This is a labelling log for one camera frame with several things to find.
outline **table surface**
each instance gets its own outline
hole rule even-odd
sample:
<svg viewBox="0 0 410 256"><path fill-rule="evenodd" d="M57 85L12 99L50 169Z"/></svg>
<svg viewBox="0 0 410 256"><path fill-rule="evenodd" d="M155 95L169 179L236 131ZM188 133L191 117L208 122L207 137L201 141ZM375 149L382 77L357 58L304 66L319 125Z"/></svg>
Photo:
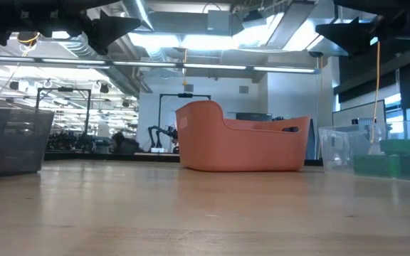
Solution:
<svg viewBox="0 0 410 256"><path fill-rule="evenodd" d="M410 182L50 161L0 178L0 255L410 255Z"/></svg>

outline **person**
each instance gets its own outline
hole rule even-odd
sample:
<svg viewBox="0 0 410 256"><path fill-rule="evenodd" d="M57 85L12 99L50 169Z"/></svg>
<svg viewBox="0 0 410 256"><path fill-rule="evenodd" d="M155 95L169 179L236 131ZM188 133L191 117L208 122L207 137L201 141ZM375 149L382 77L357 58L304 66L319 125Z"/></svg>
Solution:
<svg viewBox="0 0 410 256"><path fill-rule="evenodd" d="M125 135L122 134L122 130L117 132L116 134L113 135L112 139L115 141L117 147L115 149L116 154L121 154L121 144L122 141L125 140Z"/></svg>

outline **transparent storage container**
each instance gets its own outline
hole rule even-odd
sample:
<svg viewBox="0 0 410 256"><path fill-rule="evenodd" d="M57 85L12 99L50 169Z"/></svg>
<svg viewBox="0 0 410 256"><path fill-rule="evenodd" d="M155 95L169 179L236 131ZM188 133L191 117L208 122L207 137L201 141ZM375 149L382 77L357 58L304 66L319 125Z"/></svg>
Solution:
<svg viewBox="0 0 410 256"><path fill-rule="evenodd" d="M323 127L319 136L328 173L410 180L410 121Z"/></svg>
<svg viewBox="0 0 410 256"><path fill-rule="evenodd" d="M0 176L39 171L53 112L0 100Z"/></svg>

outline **orange tub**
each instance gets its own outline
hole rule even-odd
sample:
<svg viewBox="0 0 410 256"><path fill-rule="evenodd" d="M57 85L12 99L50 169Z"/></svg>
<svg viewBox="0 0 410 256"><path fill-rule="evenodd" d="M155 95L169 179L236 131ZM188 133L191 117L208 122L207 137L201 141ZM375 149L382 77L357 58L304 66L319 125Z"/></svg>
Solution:
<svg viewBox="0 0 410 256"><path fill-rule="evenodd" d="M283 132L297 127L298 132ZM224 119L211 100L177 110L180 161L200 171L299 171L305 162L310 117L276 122Z"/></svg>

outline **vent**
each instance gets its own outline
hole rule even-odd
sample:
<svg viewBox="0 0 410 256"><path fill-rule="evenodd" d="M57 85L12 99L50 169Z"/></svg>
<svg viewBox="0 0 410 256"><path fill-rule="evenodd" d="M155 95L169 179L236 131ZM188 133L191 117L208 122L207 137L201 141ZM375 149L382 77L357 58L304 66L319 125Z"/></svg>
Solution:
<svg viewBox="0 0 410 256"><path fill-rule="evenodd" d="M194 92L194 85L185 85L184 92Z"/></svg>
<svg viewBox="0 0 410 256"><path fill-rule="evenodd" d="M240 86L240 94L248 94L249 93L249 86Z"/></svg>

